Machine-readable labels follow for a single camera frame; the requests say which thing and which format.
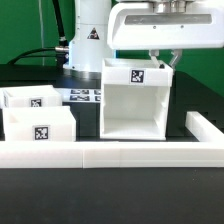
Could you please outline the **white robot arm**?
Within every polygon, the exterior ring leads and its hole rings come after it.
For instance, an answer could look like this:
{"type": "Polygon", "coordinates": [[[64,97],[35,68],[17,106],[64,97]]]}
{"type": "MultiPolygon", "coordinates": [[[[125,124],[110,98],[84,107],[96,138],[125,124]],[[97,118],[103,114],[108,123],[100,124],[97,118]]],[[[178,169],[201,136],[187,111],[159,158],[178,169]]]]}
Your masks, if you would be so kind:
{"type": "Polygon", "coordinates": [[[224,0],[75,0],[75,25],[66,69],[161,80],[183,50],[224,47],[224,0]]]}

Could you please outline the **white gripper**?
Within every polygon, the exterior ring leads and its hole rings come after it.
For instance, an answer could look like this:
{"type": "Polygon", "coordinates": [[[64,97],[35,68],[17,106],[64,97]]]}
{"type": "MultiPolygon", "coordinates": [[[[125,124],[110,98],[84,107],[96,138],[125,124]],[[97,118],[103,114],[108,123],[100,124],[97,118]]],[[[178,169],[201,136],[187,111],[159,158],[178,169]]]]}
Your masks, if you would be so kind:
{"type": "Polygon", "coordinates": [[[150,50],[157,69],[165,68],[158,50],[174,49],[169,65],[175,68],[182,49],[224,46],[224,0],[117,0],[107,43],[116,50],[150,50]]]}

